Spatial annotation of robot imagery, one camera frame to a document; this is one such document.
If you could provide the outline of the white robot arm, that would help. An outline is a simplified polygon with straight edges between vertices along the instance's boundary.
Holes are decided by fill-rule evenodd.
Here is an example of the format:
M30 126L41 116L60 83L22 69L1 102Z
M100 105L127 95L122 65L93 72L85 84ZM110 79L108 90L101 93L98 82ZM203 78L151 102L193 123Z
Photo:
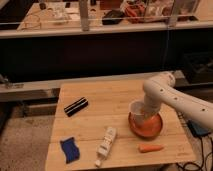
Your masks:
M144 112L157 114L161 104L185 114L200 126L213 131L213 103L174 89L176 79L171 72L162 72L143 82Z

